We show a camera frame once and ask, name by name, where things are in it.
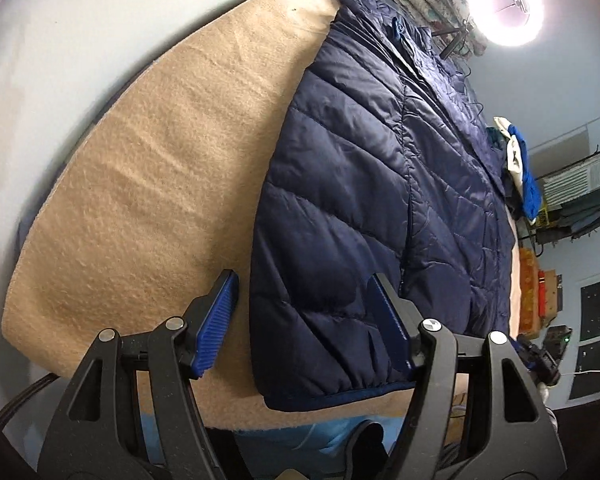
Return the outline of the navy blue puffer jacket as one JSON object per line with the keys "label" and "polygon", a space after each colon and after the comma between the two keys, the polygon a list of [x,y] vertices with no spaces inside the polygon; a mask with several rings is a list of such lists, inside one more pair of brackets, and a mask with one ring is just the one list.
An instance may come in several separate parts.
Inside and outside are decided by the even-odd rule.
{"label": "navy blue puffer jacket", "polygon": [[384,274],[457,334],[508,330],[502,165],[463,75],[379,0],[338,12],[288,107],[254,222],[249,331],[268,408],[408,387],[364,298]]}

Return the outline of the black metal clothes rack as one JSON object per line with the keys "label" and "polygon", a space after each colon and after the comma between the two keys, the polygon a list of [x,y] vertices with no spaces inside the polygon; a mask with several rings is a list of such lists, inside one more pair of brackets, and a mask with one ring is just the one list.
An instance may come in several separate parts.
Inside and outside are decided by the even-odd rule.
{"label": "black metal clothes rack", "polygon": [[521,248],[536,258],[547,245],[578,240],[600,228],[600,149],[536,180],[542,203],[535,222],[526,222]]}

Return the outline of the dark green hanging clothes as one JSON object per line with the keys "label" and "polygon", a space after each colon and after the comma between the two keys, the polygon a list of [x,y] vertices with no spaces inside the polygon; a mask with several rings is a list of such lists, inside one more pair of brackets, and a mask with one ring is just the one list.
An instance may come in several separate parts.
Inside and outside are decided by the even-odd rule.
{"label": "dark green hanging clothes", "polygon": [[550,210],[546,222],[535,230],[535,240],[541,244],[588,235],[600,227],[600,188],[582,195],[557,209]]}

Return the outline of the orange floral cloth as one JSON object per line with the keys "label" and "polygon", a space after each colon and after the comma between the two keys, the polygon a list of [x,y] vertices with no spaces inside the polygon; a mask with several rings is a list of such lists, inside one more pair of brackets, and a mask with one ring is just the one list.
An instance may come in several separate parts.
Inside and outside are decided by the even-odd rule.
{"label": "orange floral cloth", "polygon": [[529,338],[539,335],[539,266],[535,252],[530,248],[519,249],[520,262],[520,321],[519,333]]}

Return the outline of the wooden board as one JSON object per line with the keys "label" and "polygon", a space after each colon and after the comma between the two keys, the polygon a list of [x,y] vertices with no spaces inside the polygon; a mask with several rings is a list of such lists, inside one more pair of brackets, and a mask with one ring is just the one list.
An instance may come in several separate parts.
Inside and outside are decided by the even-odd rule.
{"label": "wooden board", "polygon": [[543,326],[547,327],[553,322],[558,313],[558,281],[555,270],[544,272],[544,314]]}

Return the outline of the red book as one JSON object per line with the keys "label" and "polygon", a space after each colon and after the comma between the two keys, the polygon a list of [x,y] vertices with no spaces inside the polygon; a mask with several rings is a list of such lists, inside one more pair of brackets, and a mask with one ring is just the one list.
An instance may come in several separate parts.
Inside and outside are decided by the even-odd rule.
{"label": "red book", "polygon": [[546,279],[543,270],[538,271],[538,315],[545,318],[546,315]]}

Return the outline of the beige fleece blanket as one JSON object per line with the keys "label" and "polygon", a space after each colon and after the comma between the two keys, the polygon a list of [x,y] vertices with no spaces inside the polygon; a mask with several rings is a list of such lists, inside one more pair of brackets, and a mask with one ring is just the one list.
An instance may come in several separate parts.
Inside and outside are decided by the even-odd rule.
{"label": "beige fleece blanket", "polygon": [[145,70],[71,156],[10,279],[5,339],[72,375],[97,334],[153,330],[239,276],[212,369],[193,384],[211,428],[269,430],[402,414],[410,386],[307,412],[268,408],[254,382],[249,286],[262,185],[288,107],[338,0],[248,0]]}

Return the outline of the black light tripod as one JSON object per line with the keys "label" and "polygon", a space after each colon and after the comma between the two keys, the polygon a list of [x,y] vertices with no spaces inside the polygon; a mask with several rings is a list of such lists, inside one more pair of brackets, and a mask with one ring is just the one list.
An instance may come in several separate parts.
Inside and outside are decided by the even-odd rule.
{"label": "black light tripod", "polygon": [[[528,23],[530,13],[528,6],[524,0],[509,0],[506,4],[497,6],[490,15],[483,17],[483,25],[490,28],[507,29],[517,25],[525,25]],[[439,56],[442,60],[449,58],[456,50],[458,50],[466,41],[470,33],[477,29],[476,22],[468,16],[458,27],[448,27],[446,29],[433,32],[431,37],[451,36],[452,40],[443,48]]]}

